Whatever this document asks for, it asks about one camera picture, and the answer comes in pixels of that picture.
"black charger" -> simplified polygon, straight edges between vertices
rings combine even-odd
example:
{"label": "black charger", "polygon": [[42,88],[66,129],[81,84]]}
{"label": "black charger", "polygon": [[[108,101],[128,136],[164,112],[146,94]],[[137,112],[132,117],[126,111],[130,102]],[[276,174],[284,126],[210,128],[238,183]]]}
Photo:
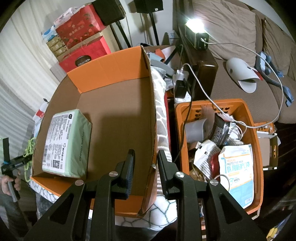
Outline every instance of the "black charger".
{"label": "black charger", "polygon": [[177,80],[175,85],[175,98],[184,99],[188,91],[187,82],[185,79]]}

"medical protective mask package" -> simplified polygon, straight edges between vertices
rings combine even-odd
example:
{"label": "medical protective mask package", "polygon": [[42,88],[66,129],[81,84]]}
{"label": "medical protective mask package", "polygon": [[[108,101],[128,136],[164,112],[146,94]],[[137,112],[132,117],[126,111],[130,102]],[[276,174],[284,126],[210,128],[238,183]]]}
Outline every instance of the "medical protective mask package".
{"label": "medical protective mask package", "polygon": [[45,142],[42,170],[64,177],[85,178],[91,123],[70,110],[52,117]]}
{"label": "medical protective mask package", "polygon": [[252,146],[225,146],[219,155],[221,184],[234,199],[246,208],[254,199],[254,171]]}

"person's hand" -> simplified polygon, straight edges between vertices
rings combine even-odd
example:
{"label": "person's hand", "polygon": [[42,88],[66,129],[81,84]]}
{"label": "person's hand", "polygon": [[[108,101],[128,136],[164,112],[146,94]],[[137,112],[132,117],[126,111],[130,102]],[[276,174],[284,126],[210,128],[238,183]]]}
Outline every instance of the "person's hand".
{"label": "person's hand", "polygon": [[[1,177],[1,186],[2,186],[2,192],[4,194],[7,194],[9,196],[11,196],[11,193],[9,191],[9,188],[8,188],[8,182],[12,182],[13,179],[9,176],[2,176]],[[17,191],[20,190],[20,187],[21,187],[21,181],[20,181],[20,170],[18,170],[18,173],[17,173],[17,178],[15,179],[15,189]]]}

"metal screw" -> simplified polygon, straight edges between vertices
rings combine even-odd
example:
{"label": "metal screw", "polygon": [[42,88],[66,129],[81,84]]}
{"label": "metal screw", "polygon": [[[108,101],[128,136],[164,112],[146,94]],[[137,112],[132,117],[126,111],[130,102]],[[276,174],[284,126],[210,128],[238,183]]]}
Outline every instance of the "metal screw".
{"label": "metal screw", "polygon": [[117,175],[118,175],[118,172],[116,171],[109,172],[110,177],[116,177]]}
{"label": "metal screw", "polygon": [[80,180],[80,179],[75,181],[76,186],[81,186],[81,185],[83,185],[83,183],[84,183],[84,181]]}
{"label": "metal screw", "polygon": [[177,177],[184,177],[185,174],[183,172],[176,172]]}
{"label": "metal screw", "polygon": [[217,186],[218,185],[218,181],[215,179],[210,180],[210,184],[212,184],[213,186]]}

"red gift box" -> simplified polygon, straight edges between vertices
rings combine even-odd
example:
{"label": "red gift box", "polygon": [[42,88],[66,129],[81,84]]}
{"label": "red gift box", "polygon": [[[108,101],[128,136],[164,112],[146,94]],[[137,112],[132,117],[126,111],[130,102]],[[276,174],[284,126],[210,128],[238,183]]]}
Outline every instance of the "red gift box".
{"label": "red gift box", "polygon": [[71,18],[59,26],[56,32],[68,49],[81,41],[102,31],[106,26],[102,23],[92,4],[86,5]]}
{"label": "red gift box", "polygon": [[59,65],[69,72],[93,59],[111,53],[103,36],[85,44],[63,58]]}

